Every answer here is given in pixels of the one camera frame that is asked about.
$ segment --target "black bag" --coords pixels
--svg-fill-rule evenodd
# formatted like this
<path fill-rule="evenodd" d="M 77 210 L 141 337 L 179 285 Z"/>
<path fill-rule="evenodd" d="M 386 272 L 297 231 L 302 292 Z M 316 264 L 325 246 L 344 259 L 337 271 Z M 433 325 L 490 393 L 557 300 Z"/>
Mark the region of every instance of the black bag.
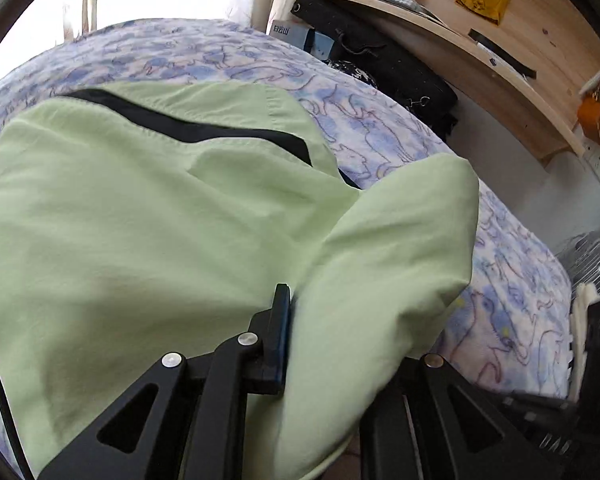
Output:
<path fill-rule="evenodd" d="M 383 94 L 445 140 L 457 122 L 448 112 L 458 97 L 427 65 L 332 0 L 296 0 L 291 13 L 336 42 L 330 59 L 348 60 L 369 72 Z"/>

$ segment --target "black cable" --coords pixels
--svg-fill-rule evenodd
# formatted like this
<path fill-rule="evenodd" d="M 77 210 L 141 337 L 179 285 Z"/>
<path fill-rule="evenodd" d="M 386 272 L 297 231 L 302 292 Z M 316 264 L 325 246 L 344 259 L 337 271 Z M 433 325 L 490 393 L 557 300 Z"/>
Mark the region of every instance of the black cable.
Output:
<path fill-rule="evenodd" d="M 13 455 L 20 467 L 20 471 L 22 472 L 22 476 L 24 480 L 35 480 L 31 469 L 29 468 L 29 463 L 24 455 L 24 451 L 22 449 L 22 444 L 20 443 L 20 439 L 18 437 L 18 431 L 16 430 L 15 422 L 13 421 L 13 415 L 11 415 L 11 410 L 9 408 L 9 401 L 7 400 L 7 395 L 4 393 L 4 387 L 2 386 L 2 381 L 0 380 L 0 415 L 2 416 L 2 423 L 4 424 L 4 429 L 6 430 L 7 437 L 9 439 L 9 443 L 11 444 L 11 450 L 13 451 Z M 18 478 L 17 473 L 11 469 L 16 478 Z"/>

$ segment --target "green fabric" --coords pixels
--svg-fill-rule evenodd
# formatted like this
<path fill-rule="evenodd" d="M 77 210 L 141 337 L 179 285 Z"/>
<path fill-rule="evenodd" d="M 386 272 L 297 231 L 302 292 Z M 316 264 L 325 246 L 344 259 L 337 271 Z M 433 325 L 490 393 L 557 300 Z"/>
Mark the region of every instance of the green fabric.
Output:
<path fill-rule="evenodd" d="M 107 86 L 174 117 L 304 138 L 184 144 L 55 98 L 0 136 L 0 374 L 34 471 L 169 351 L 295 291 L 285 395 L 250 399 L 243 478 L 311 479 L 468 284 L 478 180 L 437 155 L 343 183 L 311 117 L 267 86 Z"/>

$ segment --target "white wall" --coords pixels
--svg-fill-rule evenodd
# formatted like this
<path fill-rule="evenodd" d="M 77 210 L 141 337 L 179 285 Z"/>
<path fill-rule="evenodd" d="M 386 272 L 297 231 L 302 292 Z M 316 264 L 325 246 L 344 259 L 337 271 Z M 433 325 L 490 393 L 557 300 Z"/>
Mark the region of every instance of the white wall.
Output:
<path fill-rule="evenodd" d="M 504 126 L 456 93 L 459 122 L 449 146 L 529 230 L 556 251 L 567 238 L 600 228 L 600 183 L 586 162 L 562 153 L 543 168 Z"/>

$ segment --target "bed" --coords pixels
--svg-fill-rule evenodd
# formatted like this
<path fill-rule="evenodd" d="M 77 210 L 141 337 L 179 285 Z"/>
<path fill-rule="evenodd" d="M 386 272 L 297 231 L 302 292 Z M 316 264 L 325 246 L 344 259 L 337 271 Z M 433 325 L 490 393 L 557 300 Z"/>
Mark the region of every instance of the bed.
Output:
<path fill-rule="evenodd" d="M 405 164 L 451 151 L 371 86 L 222 20 L 137 20 L 44 52 L 0 81 L 0 131 L 46 98 L 115 80 L 241 80 L 283 88 L 314 118 L 340 169 L 363 189 Z M 456 299 L 434 350 L 485 388 L 565 397 L 570 280 L 482 182 L 473 262 L 471 284 Z M 0 449 L 11 455 L 1 421 Z"/>

